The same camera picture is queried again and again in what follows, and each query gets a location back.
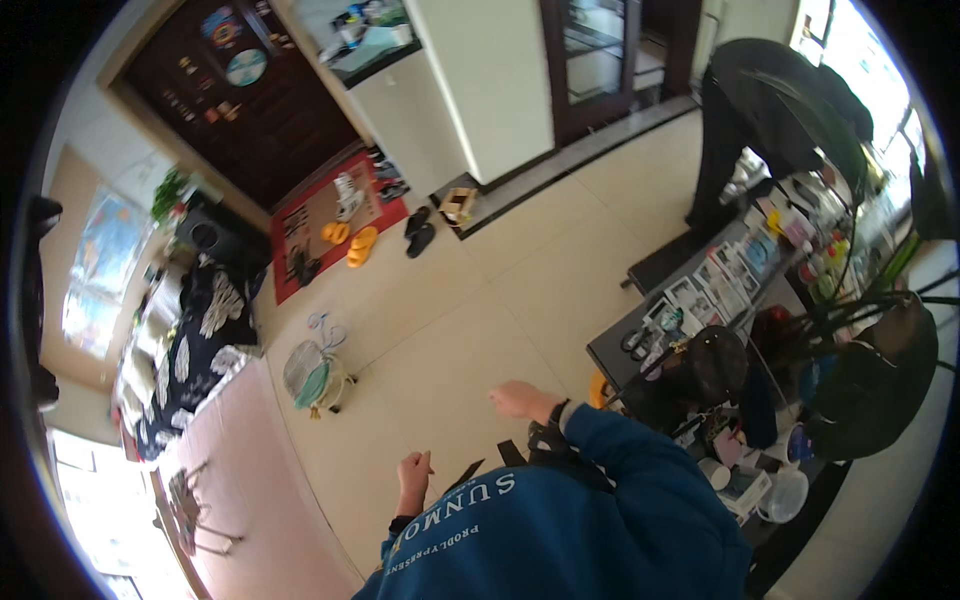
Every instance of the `floral bedding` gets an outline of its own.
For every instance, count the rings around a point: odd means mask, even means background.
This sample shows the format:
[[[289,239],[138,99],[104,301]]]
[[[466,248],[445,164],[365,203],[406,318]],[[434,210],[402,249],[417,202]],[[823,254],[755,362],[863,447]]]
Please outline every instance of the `floral bedding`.
[[[247,276],[203,254],[184,277],[183,316],[159,362],[156,391],[135,427],[143,460],[155,460],[211,392],[262,353],[251,311],[262,279],[262,272]]]

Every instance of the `red doormat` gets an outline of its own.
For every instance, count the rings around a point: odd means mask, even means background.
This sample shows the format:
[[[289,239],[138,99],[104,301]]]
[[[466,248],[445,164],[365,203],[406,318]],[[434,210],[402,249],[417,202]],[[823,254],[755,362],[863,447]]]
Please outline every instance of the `red doormat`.
[[[339,195],[333,180],[341,173],[349,173],[353,177],[354,185],[364,190],[366,199],[349,221],[350,237],[343,244],[334,246],[320,238],[320,231],[334,220],[337,213]],[[387,204],[380,202],[379,191],[384,184],[373,173],[373,162],[366,152],[361,152],[330,171],[271,218],[277,305],[300,288],[290,260],[297,248],[307,249],[310,258],[320,258],[322,273],[347,255],[350,240],[360,229],[372,226],[377,231],[383,231],[407,218],[409,213],[402,198]]]

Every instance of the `black speaker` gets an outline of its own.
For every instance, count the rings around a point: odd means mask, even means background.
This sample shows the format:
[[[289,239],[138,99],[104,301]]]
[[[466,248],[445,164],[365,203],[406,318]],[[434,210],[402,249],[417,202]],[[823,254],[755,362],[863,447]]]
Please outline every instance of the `black speaker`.
[[[265,269],[270,264],[270,238],[222,204],[195,191],[177,226],[177,239],[213,260],[234,267]]]

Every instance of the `black slipper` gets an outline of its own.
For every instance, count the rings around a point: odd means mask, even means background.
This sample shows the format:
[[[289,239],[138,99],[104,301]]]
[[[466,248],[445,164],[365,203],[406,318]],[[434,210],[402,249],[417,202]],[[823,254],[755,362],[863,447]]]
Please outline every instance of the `black slipper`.
[[[427,206],[421,206],[414,211],[414,214],[410,215],[410,218],[407,219],[407,229],[403,232],[403,237],[412,239],[414,233],[416,233],[423,224],[426,223],[427,218],[430,216],[430,208]]]
[[[407,249],[407,256],[410,258],[417,258],[420,256],[420,253],[423,252],[423,249],[427,247],[427,244],[433,241],[433,238],[436,234],[437,230],[430,223],[427,223],[423,227],[417,229],[417,232],[414,233],[413,239],[410,240],[410,248]]]

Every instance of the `window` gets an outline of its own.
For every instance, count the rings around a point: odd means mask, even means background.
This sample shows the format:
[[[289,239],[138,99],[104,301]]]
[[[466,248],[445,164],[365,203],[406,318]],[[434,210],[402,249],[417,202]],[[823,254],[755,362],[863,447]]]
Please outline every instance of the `window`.
[[[77,541],[111,588],[143,600],[194,598],[169,541],[157,529],[156,497],[124,451],[57,429],[51,432],[57,483]]]
[[[874,118],[874,147],[893,141],[910,104],[906,83],[873,29],[850,0],[805,0],[797,50],[847,82]]]
[[[850,0],[804,0],[804,36],[796,49],[847,82],[874,119],[874,149],[891,176],[887,196],[899,211],[910,201],[910,144],[924,164],[923,132],[906,82]]]
[[[147,238],[150,216],[104,186],[97,188],[63,302],[63,335],[72,344],[103,358],[120,303]]]

